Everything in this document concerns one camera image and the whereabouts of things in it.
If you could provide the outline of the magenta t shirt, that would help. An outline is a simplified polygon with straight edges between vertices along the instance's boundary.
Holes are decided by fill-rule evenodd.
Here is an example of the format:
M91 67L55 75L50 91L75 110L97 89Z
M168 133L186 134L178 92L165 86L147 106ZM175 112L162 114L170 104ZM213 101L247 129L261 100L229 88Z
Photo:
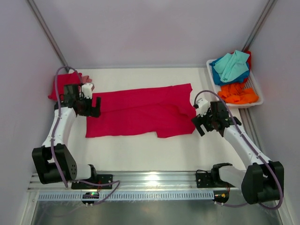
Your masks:
M191 84L94 93L101 98L98 118L86 119L86 137L155 132L159 138L192 134L196 116Z

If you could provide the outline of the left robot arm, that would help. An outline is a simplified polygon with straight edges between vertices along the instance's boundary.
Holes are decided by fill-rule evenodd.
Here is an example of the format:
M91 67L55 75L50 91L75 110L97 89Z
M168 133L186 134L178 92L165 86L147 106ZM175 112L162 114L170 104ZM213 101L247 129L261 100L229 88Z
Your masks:
M42 184L82 180L87 188L98 183L96 169L92 164L80 164L74 151L68 148L71 128L78 116L100 116L101 98L93 98L94 84L69 84L63 94L57 96L54 119L49 134L39 148L32 151L32 159Z

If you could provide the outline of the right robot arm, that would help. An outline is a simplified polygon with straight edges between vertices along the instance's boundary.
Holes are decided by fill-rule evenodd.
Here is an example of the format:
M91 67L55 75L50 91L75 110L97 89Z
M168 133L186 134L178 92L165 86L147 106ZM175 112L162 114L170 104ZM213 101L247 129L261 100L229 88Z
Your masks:
M265 156L250 140L241 122L232 116L222 101L201 98L194 107L200 113L192 119L200 136L207 132L218 132L237 152L245 170L239 170L231 163L213 165L204 172L204 178L216 187L236 187L248 204L262 204L278 201L284 196L284 167Z

